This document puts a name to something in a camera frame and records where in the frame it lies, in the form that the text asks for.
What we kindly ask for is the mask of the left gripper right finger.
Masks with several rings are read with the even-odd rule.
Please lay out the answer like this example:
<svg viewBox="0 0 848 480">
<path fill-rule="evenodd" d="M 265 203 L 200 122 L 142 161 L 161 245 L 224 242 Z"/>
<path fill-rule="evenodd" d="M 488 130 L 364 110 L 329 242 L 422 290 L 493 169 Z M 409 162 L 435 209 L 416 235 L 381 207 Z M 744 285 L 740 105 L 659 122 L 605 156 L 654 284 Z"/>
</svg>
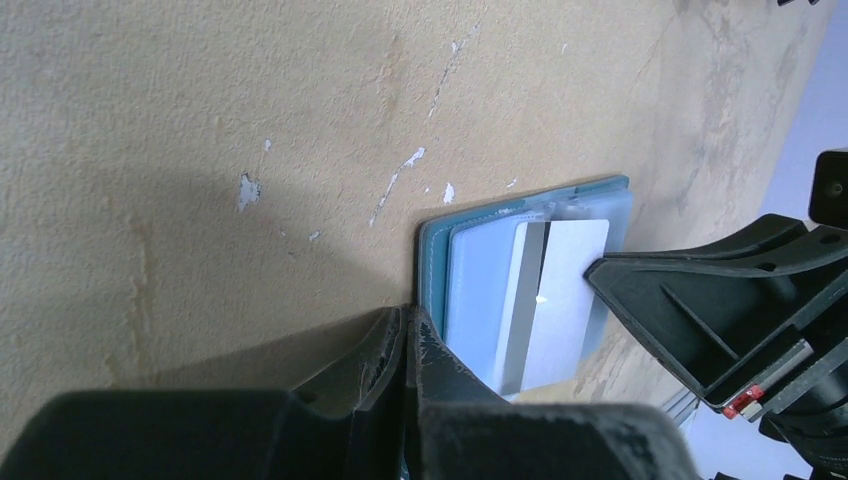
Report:
<svg viewBox="0 0 848 480">
<path fill-rule="evenodd" d="M 677 427 L 638 404 L 513 404 L 410 312 L 404 461 L 413 479 L 695 479 Z"/>
</svg>

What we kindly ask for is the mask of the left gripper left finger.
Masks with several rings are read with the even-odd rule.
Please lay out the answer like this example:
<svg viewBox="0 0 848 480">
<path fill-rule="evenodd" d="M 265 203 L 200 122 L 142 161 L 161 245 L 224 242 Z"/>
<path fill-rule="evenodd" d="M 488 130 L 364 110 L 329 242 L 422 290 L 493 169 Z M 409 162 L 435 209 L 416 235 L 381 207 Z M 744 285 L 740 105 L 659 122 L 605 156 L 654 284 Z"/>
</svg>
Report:
<svg viewBox="0 0 848 480">
<path fill-rule="evenodd" d="M 5 479 L 397 479 L 406 312 L 294 390 L 93 390 L 27 423 Z"/>
</svg>

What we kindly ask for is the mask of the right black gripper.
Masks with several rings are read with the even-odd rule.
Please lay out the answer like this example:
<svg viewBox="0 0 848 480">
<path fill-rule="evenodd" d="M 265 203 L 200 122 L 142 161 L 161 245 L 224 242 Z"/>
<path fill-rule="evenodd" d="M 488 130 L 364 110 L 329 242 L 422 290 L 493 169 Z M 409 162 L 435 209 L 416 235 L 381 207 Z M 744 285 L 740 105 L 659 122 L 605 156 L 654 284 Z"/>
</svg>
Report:
<svg viewBox="0 0 848 480">
<path fill-rule="evenodd" d="M 759 421 L 813 468 L 847 475 L 847 152 L 822 152 L 808 212 L 768 214 L 688 250 L 611 253 L 585 279 L 704 403 Z"/>
</svg>

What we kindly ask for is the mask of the white card with magnetic stripe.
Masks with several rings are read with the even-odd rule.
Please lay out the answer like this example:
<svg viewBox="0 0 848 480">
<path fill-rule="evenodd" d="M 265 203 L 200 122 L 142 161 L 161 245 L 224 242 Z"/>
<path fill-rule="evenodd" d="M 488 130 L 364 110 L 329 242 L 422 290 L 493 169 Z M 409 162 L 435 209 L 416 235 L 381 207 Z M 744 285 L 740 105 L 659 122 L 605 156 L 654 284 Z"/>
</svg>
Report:
<svg viewBox="0 0 848 480">
<path fill-rule="evenodd" d="M 507 398 L 570 379 L 594 302 L 583 278 L 606 246 L 605 219 L 518 225 L 492 373 Z"/>
</svg>

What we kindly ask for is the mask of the blue leather card holder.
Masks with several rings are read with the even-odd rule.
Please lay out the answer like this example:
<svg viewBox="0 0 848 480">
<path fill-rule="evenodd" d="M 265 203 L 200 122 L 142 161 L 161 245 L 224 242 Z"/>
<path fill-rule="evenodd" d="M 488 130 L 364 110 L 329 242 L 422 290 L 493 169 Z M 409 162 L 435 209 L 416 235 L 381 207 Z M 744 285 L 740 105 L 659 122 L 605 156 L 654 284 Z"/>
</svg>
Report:
<svg viewBox="0 0 848 480">
<path fill-rule="evenodd" d="M 618 175 L 427 221 L 418 241 L 418 303 L 447 347 L 500 395 L 493 389 L 492 373 L 518 225 L 605 219 L 609 230 L 600 259 L 622 249 L 632 205 L 629 180 Z M 600 346 L 607 316 L 607 307 L 594 293 L 578 366 Z"/>
</svg>

